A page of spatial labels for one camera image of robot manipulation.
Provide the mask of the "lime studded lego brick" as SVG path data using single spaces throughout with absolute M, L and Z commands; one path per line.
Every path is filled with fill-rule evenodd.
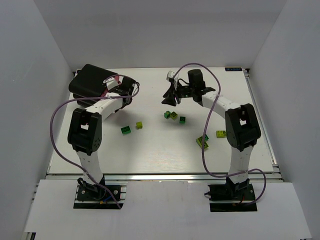
M 217 130 L 215 132 L 217 138 L 226 138 L 227 132 L 225 130 Z

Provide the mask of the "lime hollow lego brick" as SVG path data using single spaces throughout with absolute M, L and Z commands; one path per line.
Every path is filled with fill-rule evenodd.
M 178 117 L 178 114 L 175 111 L 172 111 L 169 116 L 171 119 L 175 120 Z

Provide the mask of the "black pink drawer organizer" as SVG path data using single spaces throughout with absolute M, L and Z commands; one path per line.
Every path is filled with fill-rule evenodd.
M 102 94 L 111 90 L 106 87 L 104 80 L 117 75 L 116 72 L 91 64 L 86 64 L 76 73 L 77 75 L 70 82 L 68 90 L 72 93 L 73 98 L 77 99 L 76 103 L 83 108 L 92 106 L 99 100 L 79 100 L 80 98 L 101 97 Z

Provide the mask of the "lime long lego brick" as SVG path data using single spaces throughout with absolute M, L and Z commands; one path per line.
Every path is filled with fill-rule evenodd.
M 203 140 L 202 136 L 198 137 L 195 141 L 198 144 L 198 146 L 204 150 L 206 150 L 209 147 L 207 141 Z

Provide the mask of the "green lego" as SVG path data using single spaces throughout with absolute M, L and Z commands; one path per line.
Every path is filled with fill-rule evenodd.
M 204 141 L 206 142 L 206 141 L 208 141 L 208 140 L 209 140 L 209 137 L 208 137 L 207 135 L 205 135 L 205 136 L 204 136 Z

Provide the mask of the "lime 2x2 lego brick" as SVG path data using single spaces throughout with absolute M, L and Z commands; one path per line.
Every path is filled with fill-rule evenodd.
M 142 129 L 143 128 L 143 123 L 141 121 L 136 122 L 136 128 L 137 129 Z

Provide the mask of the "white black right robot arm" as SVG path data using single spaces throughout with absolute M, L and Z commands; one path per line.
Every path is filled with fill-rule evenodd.
M 206 86 L 200 69 L 188 71 L 188 83 L 181 85 L 177 74 L 167 73 L 170 87 L 162 103 L 176 106 L 183 98 L 192 98 L 200 106 L 215 112 L 225 121 L 226 139 L 231 147 L 231 160 L 225 184 L 211 185 L 207 196 L 211 201 L 242 201 L 249 190 L 249 162 L 261 129 L 252 104 L 238 104 Z

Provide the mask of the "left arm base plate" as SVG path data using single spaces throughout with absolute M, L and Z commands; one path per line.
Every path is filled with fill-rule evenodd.
M 116 201 L 122 207 L 126 198 L 126 185 L 108 184 L 106 186 L 115 197 Z M 120 210 L 114 199 L 105 189 L 100 192 L 94 192 L 86 187 L 78 185 L 76 188 L 74 209 L 87 210 Z

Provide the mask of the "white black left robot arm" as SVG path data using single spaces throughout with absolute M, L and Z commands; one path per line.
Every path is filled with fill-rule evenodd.
M 73 111 L 67 141 L 76 152 L 83 178 L 79 185 L 93 198 L 101 199 L 106 194 L 104 175 L 100 168 L 98 149 L 102 143 L 102 122 L 113 113 L 123 109 L 132 102 L 135 88 L 140 84 L 132 78 L 123 77 L 120 84 L 112 78 L 112 88 L 97 102 L 84 109 Z

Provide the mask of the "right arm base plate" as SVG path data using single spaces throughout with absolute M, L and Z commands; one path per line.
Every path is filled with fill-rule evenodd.
M 208 185 L 208 191 L 203 194 L 209 199 L 210 212 L 212 213 L 242 213 L 257 212 L 257 204 L 252 184 L 236 193 L 227 187 L 226 184 Z

